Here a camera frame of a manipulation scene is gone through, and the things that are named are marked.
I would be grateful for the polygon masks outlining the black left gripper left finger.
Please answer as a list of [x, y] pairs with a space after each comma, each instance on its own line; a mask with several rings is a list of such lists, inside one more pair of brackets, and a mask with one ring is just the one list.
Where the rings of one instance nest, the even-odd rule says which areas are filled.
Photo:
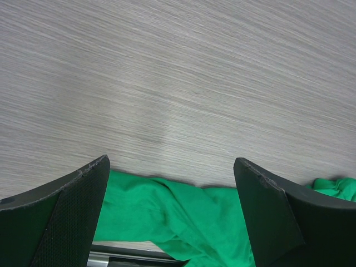
[[1, 199], [1, 266], [86, 266], [110, 161]]

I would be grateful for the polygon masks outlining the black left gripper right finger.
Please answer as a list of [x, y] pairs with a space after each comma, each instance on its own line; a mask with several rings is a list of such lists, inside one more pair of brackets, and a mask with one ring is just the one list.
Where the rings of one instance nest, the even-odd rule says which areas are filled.
[[234, 176], [256, 266], [355, 266], [355, 203], [238, 157]]

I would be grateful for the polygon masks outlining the green t shirt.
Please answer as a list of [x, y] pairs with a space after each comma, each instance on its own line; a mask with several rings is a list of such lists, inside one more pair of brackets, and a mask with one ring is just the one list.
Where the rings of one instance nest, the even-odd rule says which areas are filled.
[[110, 173], [95, 241], [150, 241], [186, 266], [254, 266], [233, 188]]

